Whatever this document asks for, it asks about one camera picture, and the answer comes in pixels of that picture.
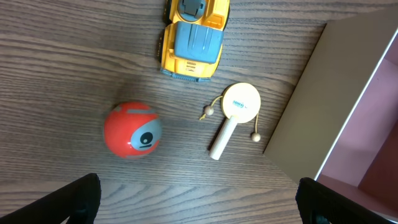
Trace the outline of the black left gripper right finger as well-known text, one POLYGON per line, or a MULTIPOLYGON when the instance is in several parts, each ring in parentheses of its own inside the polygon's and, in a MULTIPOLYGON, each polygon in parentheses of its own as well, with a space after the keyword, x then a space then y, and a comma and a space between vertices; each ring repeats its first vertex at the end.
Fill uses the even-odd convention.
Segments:
POLYGON ((300 179, 295 200, 303 224, 393 224, 309 177, 300 179))

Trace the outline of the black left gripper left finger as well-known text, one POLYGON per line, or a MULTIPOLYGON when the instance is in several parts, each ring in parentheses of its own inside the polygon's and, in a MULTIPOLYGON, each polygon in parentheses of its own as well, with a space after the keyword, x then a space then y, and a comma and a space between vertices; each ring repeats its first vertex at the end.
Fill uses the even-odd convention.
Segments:
POLYGON ((95 173, 48 194, 15 212, 1 223, 94 223, 101 201, 100 179, 95 173))

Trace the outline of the white cardboard box pink inside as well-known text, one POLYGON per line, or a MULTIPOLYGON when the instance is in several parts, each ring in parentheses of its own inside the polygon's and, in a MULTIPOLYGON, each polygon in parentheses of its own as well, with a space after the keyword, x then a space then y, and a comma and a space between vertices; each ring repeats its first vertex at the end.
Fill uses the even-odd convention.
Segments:
POLYGON ((326 24, 265 155, 397 221, 397 8, 326 24))

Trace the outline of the yellow toy truck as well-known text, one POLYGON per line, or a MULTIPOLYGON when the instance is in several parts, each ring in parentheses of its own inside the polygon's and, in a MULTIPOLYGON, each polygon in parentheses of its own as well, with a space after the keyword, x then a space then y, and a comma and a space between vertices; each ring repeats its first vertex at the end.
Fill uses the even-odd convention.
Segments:
POLYGON ((160 72, 208 82, 220 63, 230 0, 167 0, 159 40, 160 72))

